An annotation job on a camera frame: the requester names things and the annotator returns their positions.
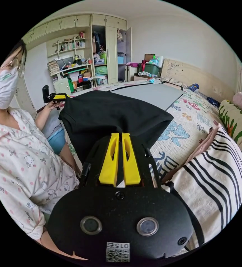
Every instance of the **woman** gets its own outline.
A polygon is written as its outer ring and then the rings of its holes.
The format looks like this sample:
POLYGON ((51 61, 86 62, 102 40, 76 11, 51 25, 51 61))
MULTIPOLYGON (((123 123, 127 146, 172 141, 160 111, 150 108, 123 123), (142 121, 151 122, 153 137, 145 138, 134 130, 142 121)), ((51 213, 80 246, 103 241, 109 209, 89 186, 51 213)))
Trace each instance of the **woman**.
POLYGON ((28 236, 57 251, 44 227, 44 213, 50 214, 79 180, 69 147, 62 149, 62 160, 41 132, 58 104, 48 103, 36 121, 28 112, 9 107, 25 62, 26 46, 20 40, 0 67, 0 200, 28 236))

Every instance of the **qr code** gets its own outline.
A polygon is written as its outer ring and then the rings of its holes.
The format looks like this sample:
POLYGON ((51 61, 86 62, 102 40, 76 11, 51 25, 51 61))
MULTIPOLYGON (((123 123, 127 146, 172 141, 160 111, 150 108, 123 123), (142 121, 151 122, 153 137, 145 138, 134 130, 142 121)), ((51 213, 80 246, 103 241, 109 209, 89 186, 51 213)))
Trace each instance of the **qr code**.
POLYGON ((108 262, 129 262, 130 246, 128 243, 107 242, 106 261, 108 262))

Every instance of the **eyeglasses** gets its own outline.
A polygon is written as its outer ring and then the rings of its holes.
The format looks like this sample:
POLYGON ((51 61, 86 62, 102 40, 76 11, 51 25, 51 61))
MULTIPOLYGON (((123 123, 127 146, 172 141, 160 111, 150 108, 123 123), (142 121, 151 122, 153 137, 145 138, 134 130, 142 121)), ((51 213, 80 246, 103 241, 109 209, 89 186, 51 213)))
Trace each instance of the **eyeglasses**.
POLYGON ((18 75, 20 78, 24 75, 24 65, 19 63, 19 60, 17 58, 13 59, 10 63, 10 74, 14 75, 16 72, 18 72, 18 75))

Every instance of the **black hair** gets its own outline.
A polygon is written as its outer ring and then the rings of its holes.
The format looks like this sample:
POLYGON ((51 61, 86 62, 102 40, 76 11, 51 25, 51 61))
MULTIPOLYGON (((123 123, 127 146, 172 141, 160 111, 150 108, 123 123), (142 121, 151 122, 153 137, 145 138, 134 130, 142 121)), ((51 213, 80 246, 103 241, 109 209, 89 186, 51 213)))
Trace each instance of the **black hair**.
POLYGON ((12 50, 10 51, 10 53, 7 55, 6 59, 7 59, 9 56, 11 56, 11 54, 12 54, 14 51, 16 51, 19 47, 21 47, 21 51, 20 51, 20 52, 22 53, 22 55, 24 55, 24 63, 23 63, 23 64, 25 64, 25 63, 26 63, 27 50, 26 50, 26 44, 25 44, 25 42, 24 42, 23 39, 20 39, 20 40, 17 42, 17 44, 12 48, 12 50))

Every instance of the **screw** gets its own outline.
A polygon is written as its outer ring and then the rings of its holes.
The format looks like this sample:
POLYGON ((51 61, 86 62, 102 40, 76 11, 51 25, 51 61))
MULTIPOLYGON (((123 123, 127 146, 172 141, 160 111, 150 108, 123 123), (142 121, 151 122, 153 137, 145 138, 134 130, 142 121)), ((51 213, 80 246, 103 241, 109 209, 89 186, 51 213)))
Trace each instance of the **screw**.
POLYGON ((122 199, 124 199, 125 195, 124 195, 124 193, 122 193, 122 192, 116 192, 115 197, 116 197, 118 200, 122 200, 122 199))
POLYGON ((179 241, 177 242, 178 245, 183 245, 185 242, 187 241, 187 238, 186 237, 182 237, 179 239, 179 241))

